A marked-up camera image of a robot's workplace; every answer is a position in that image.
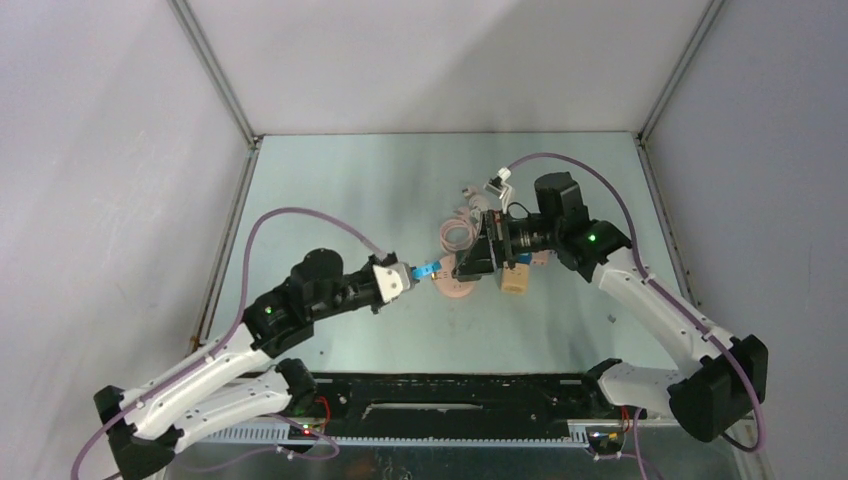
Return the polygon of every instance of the blue tape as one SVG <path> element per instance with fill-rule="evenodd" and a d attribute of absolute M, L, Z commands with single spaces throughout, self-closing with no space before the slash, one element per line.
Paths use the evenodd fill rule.
<path fill-rule="evenodd" d="M 412 277 L 416 280 L 421 280 L 424 277 L 429 277 L 430 275 L 438 272 L 442 269 L 442 264 L 436 260 L 433 263 L 428 263 L 427 265 L 421 265 L 420 267 L 415 267 L 412 269 Z"/>

